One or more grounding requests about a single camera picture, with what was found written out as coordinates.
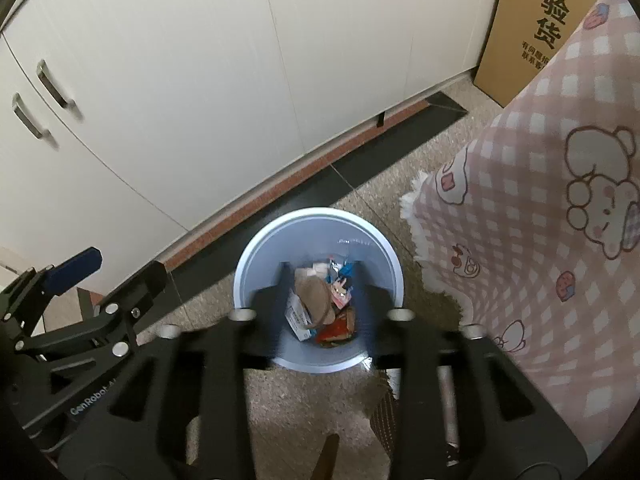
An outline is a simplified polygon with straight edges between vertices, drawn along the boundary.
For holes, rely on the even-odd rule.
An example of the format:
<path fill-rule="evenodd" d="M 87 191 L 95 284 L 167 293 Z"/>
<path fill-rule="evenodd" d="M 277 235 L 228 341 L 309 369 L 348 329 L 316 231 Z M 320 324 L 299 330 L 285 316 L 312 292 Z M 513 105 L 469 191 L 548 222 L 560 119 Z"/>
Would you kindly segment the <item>red snack wrapper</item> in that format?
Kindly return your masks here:
<path fill-rule="evenodd" d="M 314 342 L 322 347 L 332 347 L 351 341 L 356 334 L 356 312 L 347 307 L 337 315 L 335 320 L 322 326 L 314 337 Z"/>

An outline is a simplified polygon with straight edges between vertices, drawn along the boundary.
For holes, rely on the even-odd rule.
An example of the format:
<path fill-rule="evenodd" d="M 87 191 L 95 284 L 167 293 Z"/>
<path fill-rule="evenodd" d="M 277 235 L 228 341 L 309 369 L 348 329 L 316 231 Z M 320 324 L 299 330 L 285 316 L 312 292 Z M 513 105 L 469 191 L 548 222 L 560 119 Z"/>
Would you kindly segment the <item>cardboard box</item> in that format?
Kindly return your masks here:
<path fill-rule="evenodd" d="M 498 0 L 474 84 L 505 107 L 547 66 L 597 0 Z"/>

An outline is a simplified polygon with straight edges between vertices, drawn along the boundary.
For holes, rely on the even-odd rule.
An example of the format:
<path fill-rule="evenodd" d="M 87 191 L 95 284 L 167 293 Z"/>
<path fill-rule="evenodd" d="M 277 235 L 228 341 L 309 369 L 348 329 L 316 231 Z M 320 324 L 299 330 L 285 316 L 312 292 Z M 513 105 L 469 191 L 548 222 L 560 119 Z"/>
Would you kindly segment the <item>white low cabinet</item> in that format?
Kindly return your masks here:
<path fill-rule="evenodd" d="M 108 292 L 466 72 L 496 0 L 1 0 L 1 258 Z"/>

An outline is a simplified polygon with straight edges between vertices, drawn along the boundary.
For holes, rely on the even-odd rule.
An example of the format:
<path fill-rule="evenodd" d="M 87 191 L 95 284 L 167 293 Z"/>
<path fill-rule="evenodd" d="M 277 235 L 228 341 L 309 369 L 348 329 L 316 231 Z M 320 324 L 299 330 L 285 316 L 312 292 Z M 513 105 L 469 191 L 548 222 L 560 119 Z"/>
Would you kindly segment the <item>brown wooden chair leg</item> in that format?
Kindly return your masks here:
<path fill-rule="evenodd" d="M 316 466 L 311 473 L 311 480 L 332 480 L 334 474 L 335 463 L 337 459 L 337 451 L 340 447 L 340 436 L 338 434 L 329 434 L 324 441 L 323 448 L 318 457 Z"/>

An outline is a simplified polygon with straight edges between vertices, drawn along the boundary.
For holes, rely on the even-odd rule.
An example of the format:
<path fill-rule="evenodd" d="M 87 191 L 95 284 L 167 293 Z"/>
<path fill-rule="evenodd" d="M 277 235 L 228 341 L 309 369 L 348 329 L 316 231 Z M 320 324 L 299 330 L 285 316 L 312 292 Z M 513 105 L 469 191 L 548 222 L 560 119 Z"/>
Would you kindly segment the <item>brown paper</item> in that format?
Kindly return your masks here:
<path fill-rule="evenodd" d="M 329 284 L 318 276 L 304 276 L 295 281 L 294 292 L 306 309 L 310 323 L 305 327 L 314 330 L 331 325 L 335 321 L 335 312 Z"/>

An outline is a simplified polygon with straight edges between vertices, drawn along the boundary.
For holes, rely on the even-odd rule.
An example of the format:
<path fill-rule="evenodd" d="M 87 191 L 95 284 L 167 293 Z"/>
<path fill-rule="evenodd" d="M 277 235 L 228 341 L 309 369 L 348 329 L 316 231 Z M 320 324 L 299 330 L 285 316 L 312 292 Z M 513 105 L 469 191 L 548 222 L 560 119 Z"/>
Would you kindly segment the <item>pink torn wrapper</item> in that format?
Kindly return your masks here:
<path fill-rule="evenodd" d="M 349 306 L 352 301 L 352 289 L 346 276 L 337 278 L 329 284 L 331 300 L 337 310 L 341 311 Z"/>

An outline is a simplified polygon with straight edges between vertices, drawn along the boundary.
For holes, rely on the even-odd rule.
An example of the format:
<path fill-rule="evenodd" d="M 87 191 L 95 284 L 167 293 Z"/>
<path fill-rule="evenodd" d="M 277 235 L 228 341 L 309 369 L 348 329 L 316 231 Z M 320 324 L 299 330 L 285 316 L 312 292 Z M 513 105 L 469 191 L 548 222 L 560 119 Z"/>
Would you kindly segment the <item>white torn paper box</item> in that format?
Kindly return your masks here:
<path fill-rule="evenodd" d="M 314 338 L 318 334 L 318 330 L 315 327 L 311 327 L 309 313 L 295 292 L 290 292 L 290 296 L 288 296 L 288 302 L 285 308 L 285 319 L 293 334 L 300 342 Z"/>

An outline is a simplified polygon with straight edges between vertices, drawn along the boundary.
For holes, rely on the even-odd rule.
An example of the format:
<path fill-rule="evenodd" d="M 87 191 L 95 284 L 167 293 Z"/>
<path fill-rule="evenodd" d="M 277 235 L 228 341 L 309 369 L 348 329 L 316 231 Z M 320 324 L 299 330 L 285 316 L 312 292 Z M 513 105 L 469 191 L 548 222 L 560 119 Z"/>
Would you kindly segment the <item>light blue trash bin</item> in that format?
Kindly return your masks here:
<path fill-rule="evenodd" d="M 234 306 L 246 307 L 253 292 L 274 284 L 281 263 L 292 266 L 296 280 L 318 276 L 330 284 L 338 278 L 345 260 L 363 262 L 374 284 L 390 292 L 394 305 L 404 303 L 400 262 L 382 232 L 356 214 L 314 207 L 284 214 L 248 242 L 235 270 Z M 314 338 L 298 341 L 284 314 L 280 347 L 274 358 L 278 365 L 296 372 L 328 374 L 347 370 L 367 357 L 366 345 L 358 334 L 332 347 L 322 347 Z"/>

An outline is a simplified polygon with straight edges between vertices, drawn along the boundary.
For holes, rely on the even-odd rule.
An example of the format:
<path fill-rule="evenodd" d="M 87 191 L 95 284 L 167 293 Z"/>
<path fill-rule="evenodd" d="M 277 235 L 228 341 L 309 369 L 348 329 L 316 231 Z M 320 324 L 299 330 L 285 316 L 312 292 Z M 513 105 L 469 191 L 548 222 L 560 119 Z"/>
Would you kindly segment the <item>blue cookie wrapper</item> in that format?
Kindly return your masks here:
<path fill-rule="evenodd" d="M 350 260 L 345 260 L 340 270 L 338 270 L 338 280 L 344 284 L 350 283 L 354 276 L 355 263 Z"/>

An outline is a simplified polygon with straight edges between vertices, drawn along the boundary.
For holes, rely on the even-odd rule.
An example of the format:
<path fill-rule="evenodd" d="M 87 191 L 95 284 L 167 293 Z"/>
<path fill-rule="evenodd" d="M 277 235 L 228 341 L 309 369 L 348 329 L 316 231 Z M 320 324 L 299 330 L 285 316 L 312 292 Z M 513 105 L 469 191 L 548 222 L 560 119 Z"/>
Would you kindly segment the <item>pink checkered tablecloth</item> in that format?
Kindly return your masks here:
<path fill-rule="evenodd" d="M 542 72 L 401 199 L 424 285 L 596 460 L 639 400 L 639 20 L 598 0 Z"/>

